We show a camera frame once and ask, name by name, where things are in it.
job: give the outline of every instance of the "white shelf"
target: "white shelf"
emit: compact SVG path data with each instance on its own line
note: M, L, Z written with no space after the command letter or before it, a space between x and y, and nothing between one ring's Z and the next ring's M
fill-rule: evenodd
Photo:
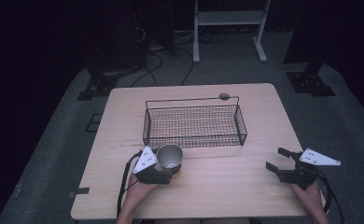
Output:
M262 10L199 12L198 25L260 24Z

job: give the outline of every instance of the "metal cup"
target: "metal cup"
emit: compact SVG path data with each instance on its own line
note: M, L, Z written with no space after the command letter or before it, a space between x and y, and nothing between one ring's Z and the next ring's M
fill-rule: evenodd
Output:
M182 148L173 144L164 145L157 152L157 160L163 171L171 172L173 178L178 177L183 160Z

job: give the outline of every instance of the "wooden table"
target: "wooden table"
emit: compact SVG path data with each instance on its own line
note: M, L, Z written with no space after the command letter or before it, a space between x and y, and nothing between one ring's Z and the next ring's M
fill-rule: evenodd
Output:
M277 154L279 147L301 151L271 84L112 90L79 186L90 191L76 196L71 216L78 220L116 218L125 164L144 148L146 101L211 98L222 92L240 97L247 129L245 144L183 148L180 176L151 193L135 217L304 216L289 186L265 168L268 161L280 169L293 169L292 159Z

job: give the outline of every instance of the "black wire basket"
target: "black wire basket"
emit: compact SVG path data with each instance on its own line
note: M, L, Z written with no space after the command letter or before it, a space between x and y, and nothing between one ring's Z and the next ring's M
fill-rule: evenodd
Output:
M180 147L242 146L246 128L239 97L146 101L144 144Z

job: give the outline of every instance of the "human arm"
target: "human arm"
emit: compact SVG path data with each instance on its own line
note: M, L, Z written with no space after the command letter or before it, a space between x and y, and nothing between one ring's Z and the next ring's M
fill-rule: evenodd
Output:
M140 204L158 185L141 183L138 181L135 174L131 174L129 186L131 187L127 190L126 199L121 207L116 224L131 224L133 221L133 214L138 204Z
M316 181L306 190L295 184L290 184L290 187L314 224L329 224L328 217L322 207L321 191Z

